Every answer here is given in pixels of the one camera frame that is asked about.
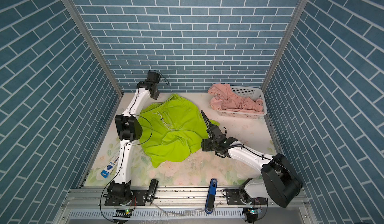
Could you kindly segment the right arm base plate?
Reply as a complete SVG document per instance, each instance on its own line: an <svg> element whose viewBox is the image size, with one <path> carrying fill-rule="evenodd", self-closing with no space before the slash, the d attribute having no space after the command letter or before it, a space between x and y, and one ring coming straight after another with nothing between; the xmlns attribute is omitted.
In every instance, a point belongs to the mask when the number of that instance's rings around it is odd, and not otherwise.
<svg viewBox="0 0 384 224"><path fill-rule="evenodd" d="M239 189L224 189L222 191L227 205L229 206L238 206L238 205L266 205L268 203L267 198L255 198L252 199L244 191Z"/></svg>

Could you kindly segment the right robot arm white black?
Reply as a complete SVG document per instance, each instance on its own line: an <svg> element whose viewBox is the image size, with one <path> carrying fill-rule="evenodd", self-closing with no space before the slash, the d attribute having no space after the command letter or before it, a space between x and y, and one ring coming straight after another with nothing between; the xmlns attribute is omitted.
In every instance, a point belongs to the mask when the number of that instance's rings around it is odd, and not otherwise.
<svg viewBox="0 0 384 224"><path fill-rule="evenodd" d="M303 182L283 154L267 155L255 151L233 137L222 139L203 139L202 151L215 152L221 158L231 158L259 171L263 178L268 198L285 208L296 197Z"/></svg>

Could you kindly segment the lime green shorts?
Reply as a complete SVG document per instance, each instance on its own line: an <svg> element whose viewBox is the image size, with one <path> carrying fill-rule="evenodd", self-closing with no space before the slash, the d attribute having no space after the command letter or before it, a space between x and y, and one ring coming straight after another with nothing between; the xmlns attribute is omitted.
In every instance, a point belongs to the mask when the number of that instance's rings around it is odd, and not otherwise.
<svg viewBox="0 0 384 224"><path fill-rule="evenodd" d="M143 128L141 147L154 168L166 161L184 161L209 138L199 108L177 94L143 109L139 123Z"/></svg>

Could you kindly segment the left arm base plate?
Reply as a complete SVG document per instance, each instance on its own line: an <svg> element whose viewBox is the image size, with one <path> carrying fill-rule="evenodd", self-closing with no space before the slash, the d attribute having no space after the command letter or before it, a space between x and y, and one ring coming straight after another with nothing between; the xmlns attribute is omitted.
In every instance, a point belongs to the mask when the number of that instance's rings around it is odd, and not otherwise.
<svg viewBox="0 0 384 224"><path fill-rule="evenodd" d="M103 194L103 197L106 198L105 206L145 206L147 201L148 190L131 190L130 202L126 201L124 198L117 198L108 193Z"/></svg>

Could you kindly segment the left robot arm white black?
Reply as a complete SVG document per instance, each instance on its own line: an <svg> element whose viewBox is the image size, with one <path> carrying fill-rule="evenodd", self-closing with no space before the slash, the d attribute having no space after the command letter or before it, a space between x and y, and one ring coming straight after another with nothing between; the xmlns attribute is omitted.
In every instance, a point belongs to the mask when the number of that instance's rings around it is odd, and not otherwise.
<svg viewBox="0 0 384 224"><path fill-rule="evenodd" d="M135 96L121 115L115 116L115 124L120 139L120 154L117 172L109 183L105 194L106 206L128 206L134 203L131 191L131 165L134 147L141 144L143 128L138 118L148 99L156 100L160 94L159 81L146 79L137 84Z"/></svg>

